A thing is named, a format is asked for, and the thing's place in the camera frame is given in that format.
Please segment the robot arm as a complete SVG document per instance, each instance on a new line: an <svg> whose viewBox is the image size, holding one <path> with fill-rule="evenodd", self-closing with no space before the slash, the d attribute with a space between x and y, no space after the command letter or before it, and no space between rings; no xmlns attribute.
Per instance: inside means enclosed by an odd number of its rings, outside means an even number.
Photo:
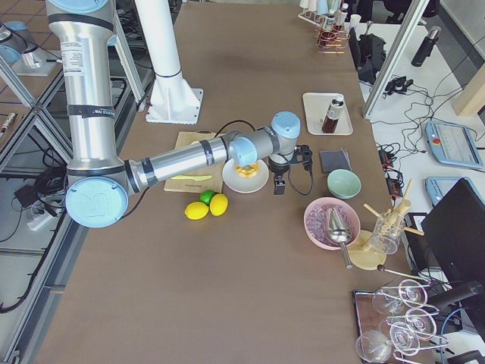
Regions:
<svg viewBox="0 0 485 364"><path fill-rule="evenodd" d="M183 78L169 5L138 1L136 8L155 71L148 119L195 124L202 91ZM108 41L114 36L112 1L49 1L48 25L59 38L73 158L67 166L67 212L78 224L104 228L124 216L129 198L168 178L233 160L247 166L292 155L299 118L277 113L252 133L237 131L139 161L122 160L114 133Z"/></svg>
<svg viewBox="0 0 485 364"><path fill-rule="evenodd" d="M56 65L51 54L34 40L20 21L1 23L1 57L18 76L47 77Z"/></svg>

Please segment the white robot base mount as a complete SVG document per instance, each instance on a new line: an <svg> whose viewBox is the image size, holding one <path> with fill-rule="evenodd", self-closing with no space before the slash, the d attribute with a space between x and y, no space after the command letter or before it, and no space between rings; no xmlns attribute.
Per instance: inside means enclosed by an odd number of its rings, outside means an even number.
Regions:
<svg viewBox="0 0 485 364"><path fill-rule="evenodd" d="M191 88L183 78L168 2L139 0L136 9L155 73L146 120L196 124L203 90Z"/></svg>

